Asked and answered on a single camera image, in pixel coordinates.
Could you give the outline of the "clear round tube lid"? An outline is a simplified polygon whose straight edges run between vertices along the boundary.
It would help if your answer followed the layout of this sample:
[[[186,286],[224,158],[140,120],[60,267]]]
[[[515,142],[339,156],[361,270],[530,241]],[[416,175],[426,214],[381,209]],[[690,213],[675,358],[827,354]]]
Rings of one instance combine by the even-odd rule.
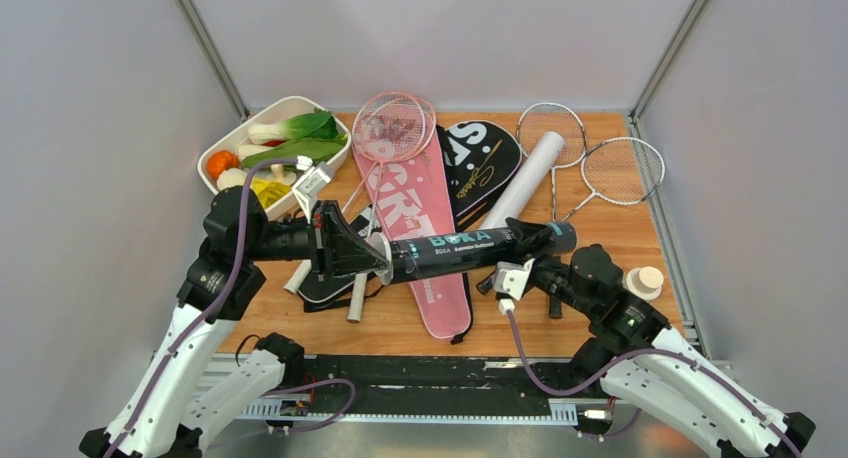
[[[381,258],[381,262],[375,268],[374,274],[382,285],[388,286],[393,278],[391,242],[382,232],[376,232],[369,236],[368,244]]]

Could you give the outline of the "white shuttlecock tube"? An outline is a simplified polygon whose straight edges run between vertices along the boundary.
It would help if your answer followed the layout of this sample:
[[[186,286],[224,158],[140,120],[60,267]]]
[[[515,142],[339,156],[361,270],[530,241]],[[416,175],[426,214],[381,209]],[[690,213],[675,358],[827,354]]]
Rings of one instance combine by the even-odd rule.
[[[565,141],[560,134],[554,131],[545,132],[479,228],[505,227],[507,218],[518,218],[543,178],[548,175],[564,146]]]

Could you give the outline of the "black shuttlecock tube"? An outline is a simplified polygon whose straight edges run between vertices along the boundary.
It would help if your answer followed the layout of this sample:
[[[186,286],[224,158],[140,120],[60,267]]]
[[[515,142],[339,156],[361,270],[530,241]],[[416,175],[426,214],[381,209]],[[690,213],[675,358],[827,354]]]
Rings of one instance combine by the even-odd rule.
[[[499,262],[523,263],[540,255],[563,254],[576,248],[576,229],[566,221],[548,224],[554,230],[555,245],[534,257],[513,254],[515,236],[505,227],[390,241],[393,278],[390,284],[463,273],[494,266]]]

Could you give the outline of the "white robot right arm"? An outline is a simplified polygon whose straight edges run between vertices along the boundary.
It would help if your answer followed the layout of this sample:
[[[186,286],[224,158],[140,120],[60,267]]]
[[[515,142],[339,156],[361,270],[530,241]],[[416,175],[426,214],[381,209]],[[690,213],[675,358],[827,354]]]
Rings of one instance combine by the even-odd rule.
[[[685,435],[711,457],[800,457],[815,432],[801,412],[785,413],[733,382],[693,347],[669,320],[627,286],[625,274],[600,244],[582,247],[564,263],[554,241],[565,224],[510,218],[519,263],[501,262],[496,289],[506,295],[510,322],[530,380],[556,397],[622,398]],[[591,334],[573,356],[572,386],[556,389],[532,369],[513,304],[535,288],[583,314]]]

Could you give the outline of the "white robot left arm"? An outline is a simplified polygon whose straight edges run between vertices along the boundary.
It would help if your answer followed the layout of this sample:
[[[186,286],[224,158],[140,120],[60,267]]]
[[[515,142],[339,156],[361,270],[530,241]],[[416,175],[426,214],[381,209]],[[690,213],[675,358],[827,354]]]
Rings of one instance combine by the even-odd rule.
[[[193,396],[216,350],[266,281],[258,262],[305,260],[324,277],[389,266],[334,201],[319,201],[298,218],[270,221],[252,189],[230,187],[213,198],[203,227],[206,237],[177,293],[162,343],[119,415],[82,437],[84,456],[200,457],[261,395],[302,386],[303,349],[272,333],[259,340],[245,370]]]

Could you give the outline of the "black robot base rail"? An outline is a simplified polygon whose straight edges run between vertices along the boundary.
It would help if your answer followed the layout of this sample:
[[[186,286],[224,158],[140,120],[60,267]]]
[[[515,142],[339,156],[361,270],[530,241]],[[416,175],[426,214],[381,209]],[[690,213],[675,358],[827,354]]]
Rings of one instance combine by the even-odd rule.
[[[281,389],[316,383],[309,410],[403,417],[551,417],[553,406],[604,406],[594,384],[557,398],[539,389],[519,358],[461,356],[315,355],[287,372]]]

